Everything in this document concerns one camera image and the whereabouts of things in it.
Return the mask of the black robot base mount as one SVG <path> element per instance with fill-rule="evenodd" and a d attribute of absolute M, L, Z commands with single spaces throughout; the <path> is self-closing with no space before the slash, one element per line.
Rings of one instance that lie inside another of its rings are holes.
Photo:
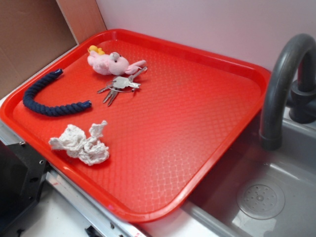
<path fill-rule="evenodd" d="M 31 145 L 0 144 L 0 231 L 37 205 L 48 162 Z"/>

